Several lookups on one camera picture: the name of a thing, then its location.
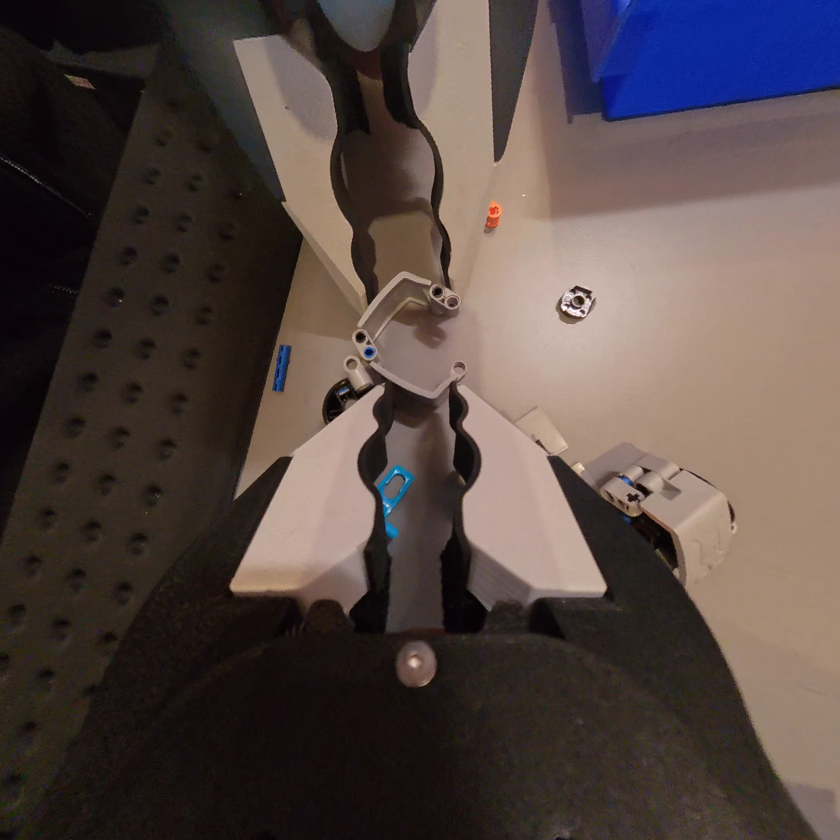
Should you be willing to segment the grey black wheel Lego assembly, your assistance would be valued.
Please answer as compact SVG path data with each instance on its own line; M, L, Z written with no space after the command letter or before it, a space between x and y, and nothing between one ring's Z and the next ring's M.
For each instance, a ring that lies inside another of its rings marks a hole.
M372 372L435 403L466 375L466 362L457 349L460 312L456 292L403 271L375 296L351 339Z

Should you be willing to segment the grey shell block assembly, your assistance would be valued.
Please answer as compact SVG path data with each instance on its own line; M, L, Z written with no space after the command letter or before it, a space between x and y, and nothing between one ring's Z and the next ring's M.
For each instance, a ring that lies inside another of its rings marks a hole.
M619 510L684 587L726 558L738 530L732 504L696 473L629 443L571 467Z

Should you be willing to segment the blue plastic bin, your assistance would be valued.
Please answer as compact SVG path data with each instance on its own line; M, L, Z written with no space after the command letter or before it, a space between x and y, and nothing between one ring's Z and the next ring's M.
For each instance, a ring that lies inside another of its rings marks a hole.
M838 89L838 1L547 2L569 121Z

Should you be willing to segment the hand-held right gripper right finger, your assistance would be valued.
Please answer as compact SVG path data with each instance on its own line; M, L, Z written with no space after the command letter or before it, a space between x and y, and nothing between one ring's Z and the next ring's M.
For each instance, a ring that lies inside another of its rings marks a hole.
M602 598L607 584L550 456L460 384L448 418L461 488L440 556L444 630L478 632L499 604Z

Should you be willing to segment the black dimpled panel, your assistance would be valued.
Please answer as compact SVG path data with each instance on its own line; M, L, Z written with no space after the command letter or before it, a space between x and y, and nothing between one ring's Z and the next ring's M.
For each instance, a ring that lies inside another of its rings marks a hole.
M2 838L29 838L137 613L233 499L301 235L165 45L2 540Z

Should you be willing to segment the black wheel hub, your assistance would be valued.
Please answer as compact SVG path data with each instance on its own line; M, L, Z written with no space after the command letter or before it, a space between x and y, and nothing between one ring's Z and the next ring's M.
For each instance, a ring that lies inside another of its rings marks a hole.
M322 420L330 424L357 403L374 386L368 368L358 355L343 361L343 378L334 383L322 402Z

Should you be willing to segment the light blue plastic tool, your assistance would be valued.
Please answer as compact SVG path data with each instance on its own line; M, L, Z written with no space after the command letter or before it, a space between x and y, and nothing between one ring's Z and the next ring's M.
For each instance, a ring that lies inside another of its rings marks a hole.
M397 508L406 493L412 488L414 481L414 473L401 465L394 465L376 485L376 489L381 498L385 521L385 536L388 540L394 540L399 534L398 527L391 522L391 516L394 509Z

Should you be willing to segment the dark grey round plate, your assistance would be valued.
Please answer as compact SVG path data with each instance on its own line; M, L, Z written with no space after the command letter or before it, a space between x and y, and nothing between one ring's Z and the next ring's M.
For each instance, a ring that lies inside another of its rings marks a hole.
M565 322L578 322L586 319L596 303L592 289L580 285L566 290L556 305L556 310Z

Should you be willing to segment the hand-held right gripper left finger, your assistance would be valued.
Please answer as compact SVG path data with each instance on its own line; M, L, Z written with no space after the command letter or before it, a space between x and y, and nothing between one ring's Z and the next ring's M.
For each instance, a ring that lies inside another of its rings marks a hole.
M382 496L394 389L377 385L300 446L244 552L230 591L280 595L302 612L338 603L361 631L385 630L392 560Z

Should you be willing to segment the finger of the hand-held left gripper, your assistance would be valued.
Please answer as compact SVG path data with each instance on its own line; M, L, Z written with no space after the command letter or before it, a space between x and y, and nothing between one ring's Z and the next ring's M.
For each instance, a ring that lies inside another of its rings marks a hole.
M339 123L312 29L239 38L234 50L291 220L355 310L368 306L351 256L353 230L335 195Z
M464 295L495 168L487 1L395 2L382 40L385 104L432 155L439 271Z

